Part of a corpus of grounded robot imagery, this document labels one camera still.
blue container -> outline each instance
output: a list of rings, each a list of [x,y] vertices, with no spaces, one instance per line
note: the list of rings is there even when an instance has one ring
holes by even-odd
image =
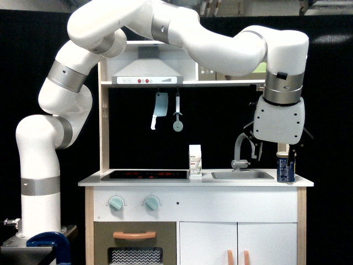
[[[287,166],[288,158],[277,158],[277,181],[284,183],[295,182],[294,162],[290,162]]]

black cooktop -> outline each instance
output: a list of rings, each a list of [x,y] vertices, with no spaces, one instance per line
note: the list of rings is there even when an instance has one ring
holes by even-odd
[[[104,176],[102,181],[116,180],[153,180],[153,179],[173,179],[186,180],[188,179],[187,170],[115,170]]]

blue clamp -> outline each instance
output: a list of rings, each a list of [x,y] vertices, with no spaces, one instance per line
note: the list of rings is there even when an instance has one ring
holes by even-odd
[[[53,246],[56,264],[71,265],[70,242],[59,232],[44,232],[27,240],[27,247]]]

knife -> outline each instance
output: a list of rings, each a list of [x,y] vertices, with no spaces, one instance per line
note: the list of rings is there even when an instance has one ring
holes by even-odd
[[[157,117],[166,116],[168,110],[168,93],[156,93],[156,105],[152,116],[151,129],[156,129]]]

mint green knob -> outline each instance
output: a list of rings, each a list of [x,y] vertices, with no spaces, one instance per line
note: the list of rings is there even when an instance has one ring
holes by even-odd
[[[108,203],[112,210],[119,211],[122,208],[124,201],[120,196],[113,196],[109,199]]]
[[[156,196],[148,196],[145,199],[145,206],[148,210],[150,211],[155,211],[157,210],[159,206],[159,200]]]

